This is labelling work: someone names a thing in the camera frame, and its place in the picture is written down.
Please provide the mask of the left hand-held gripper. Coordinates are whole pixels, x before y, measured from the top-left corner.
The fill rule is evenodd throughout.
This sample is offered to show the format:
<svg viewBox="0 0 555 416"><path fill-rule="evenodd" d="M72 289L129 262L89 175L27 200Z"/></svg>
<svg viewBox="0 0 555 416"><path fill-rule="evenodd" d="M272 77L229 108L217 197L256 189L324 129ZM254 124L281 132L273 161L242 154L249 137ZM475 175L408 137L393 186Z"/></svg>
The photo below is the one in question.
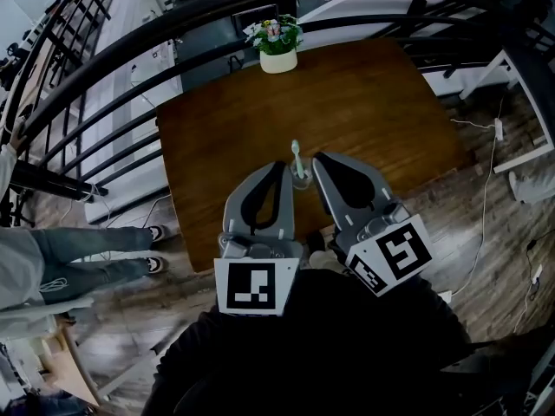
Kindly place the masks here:
<svg viewBox="0 0 555 416"><path fill-rule="evenodd" d="M292 176L283 161L257 169L229 195L223 230L228 233L220 234L220 257L213 260L219 311L282 315L303 246L287 239L233 234L295 234Z"/></svg>

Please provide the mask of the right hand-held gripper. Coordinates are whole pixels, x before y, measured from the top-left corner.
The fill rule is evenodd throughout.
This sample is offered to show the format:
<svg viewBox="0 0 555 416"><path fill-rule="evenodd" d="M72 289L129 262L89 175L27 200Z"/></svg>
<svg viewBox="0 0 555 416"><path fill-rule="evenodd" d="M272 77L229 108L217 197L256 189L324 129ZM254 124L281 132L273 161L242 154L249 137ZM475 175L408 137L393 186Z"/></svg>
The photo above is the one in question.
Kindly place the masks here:
<svg viewBox="0 0 555 416"><path fill-rule="evenodd" d="M318 152L312 172L324 210L335 223L332 249L374 296L385 295L432 262L421 216L392 198L376 168L350 156Z"/></svg>

